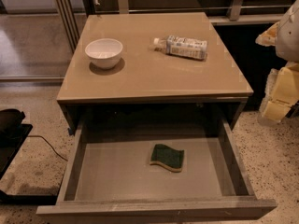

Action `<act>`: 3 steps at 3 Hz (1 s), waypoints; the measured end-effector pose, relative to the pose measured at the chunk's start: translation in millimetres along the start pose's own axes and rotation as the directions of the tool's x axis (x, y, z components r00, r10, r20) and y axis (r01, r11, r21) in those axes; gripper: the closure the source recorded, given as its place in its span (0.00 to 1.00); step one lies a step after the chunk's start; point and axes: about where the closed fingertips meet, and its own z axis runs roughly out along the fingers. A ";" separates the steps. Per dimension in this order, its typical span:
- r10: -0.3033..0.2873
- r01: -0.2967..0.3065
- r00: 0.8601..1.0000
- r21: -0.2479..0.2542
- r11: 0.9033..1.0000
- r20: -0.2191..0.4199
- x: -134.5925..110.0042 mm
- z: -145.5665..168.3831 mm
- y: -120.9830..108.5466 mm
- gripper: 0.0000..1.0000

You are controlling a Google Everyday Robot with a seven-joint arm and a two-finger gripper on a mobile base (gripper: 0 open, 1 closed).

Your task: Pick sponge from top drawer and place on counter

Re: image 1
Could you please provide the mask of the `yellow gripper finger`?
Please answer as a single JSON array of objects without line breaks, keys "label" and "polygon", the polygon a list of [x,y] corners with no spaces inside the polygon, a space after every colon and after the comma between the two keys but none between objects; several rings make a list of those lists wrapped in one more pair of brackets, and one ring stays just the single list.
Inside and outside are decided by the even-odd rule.
[{"label": "yellow gripper finger", "polygon": [[299,101],[299,63],[287,62],[280,70],[272,69],[265,85],[261,116],[281,122]]},{"label": "yellow gripper finger", "polygon": [[261,46],[269,47],[276,45],[277,29],[279,22],[274,23],[266,31],[257,36],[255,43]]}]

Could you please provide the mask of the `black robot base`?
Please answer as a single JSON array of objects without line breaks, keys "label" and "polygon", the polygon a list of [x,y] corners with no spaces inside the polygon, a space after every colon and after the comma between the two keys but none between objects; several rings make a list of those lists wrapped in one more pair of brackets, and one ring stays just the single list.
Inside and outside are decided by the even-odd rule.
[{"label": "black robot base", "polygon": [[33,129],[32,124],[22,124],[24,119],[25,114],[18,109],[0,111],[0,178]]}]

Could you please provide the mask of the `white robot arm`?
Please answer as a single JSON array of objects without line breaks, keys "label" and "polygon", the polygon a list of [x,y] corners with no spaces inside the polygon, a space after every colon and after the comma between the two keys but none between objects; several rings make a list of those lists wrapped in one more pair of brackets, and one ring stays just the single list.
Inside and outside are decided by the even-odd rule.
[{"label": "white robot arm", "polygon": [[263,119],[279,123],[299,101],[299,0],[255,42],[274,46],[276,55],[287,62],[280,70],[270,71],[259,108]]}]

